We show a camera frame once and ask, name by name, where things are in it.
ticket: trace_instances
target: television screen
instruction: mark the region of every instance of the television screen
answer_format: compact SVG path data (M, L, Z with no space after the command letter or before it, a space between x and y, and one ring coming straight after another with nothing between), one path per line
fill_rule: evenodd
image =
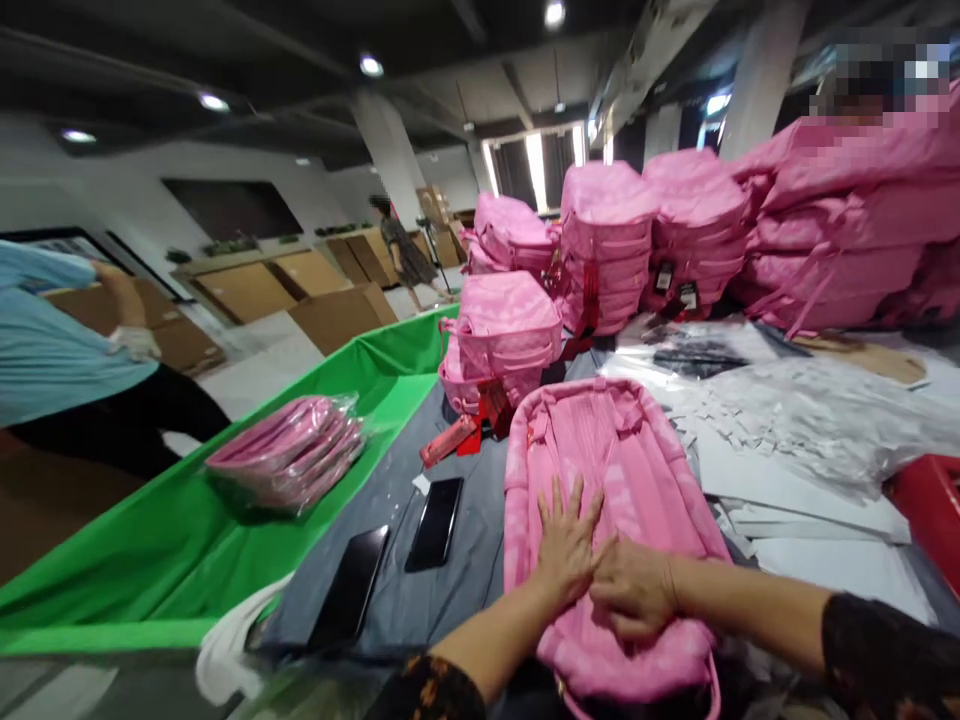
M163 184L216 242L299 235L303 228L270 182L169 180Z

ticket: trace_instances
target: pillar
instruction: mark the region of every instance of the pillar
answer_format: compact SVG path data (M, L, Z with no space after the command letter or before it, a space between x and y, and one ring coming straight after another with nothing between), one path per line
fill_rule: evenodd
M383 95L368 89L357 92L351 109L400 222L407 230L416 230L417 218L423 214L417 188L427 183L400 113Z
M773 136L810 0L767 0L743 46L720 145L735 160Z
M643 164L650 158L667 152L674 152L680 144L680 118L683 108L680 105L664 105L652 115L647 116L647 129L643 140Z
M473 165L473 174L477 176L477 187L480 192L493 192L493 181L487 169L487 161L483 157L483 147L479 140L472 140L467 144L467 153L470 155L470 164Z

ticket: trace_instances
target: green bin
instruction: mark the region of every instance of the green bin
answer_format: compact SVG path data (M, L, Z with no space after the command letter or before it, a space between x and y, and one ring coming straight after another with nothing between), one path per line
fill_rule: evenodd
M452 306L355 338L277 397L0 588L0 655L191 648L228 610L296 569L437 380ZM347 475L295 519L241 511L203 461L302 395L359 394L376 432Z

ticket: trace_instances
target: blue shirt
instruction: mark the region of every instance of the blue shirt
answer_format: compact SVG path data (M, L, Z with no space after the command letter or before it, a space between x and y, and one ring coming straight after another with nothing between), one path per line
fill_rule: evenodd
M52 415L128 390L152 375L126 350L42 297L96 280L81 257L0 240L0 427Z

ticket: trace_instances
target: black phone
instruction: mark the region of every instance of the black phone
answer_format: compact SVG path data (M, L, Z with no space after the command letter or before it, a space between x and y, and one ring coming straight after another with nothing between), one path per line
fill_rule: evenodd
M350 538L307 641L308 653L336 650L360 636L389 534L384 525Z
M447 561L462 491L463 478L430 483L430 492L427 493L427 501L423 505L417 535L413 539L410 555L407 556L407 564L403 567L406 572L440 567Z

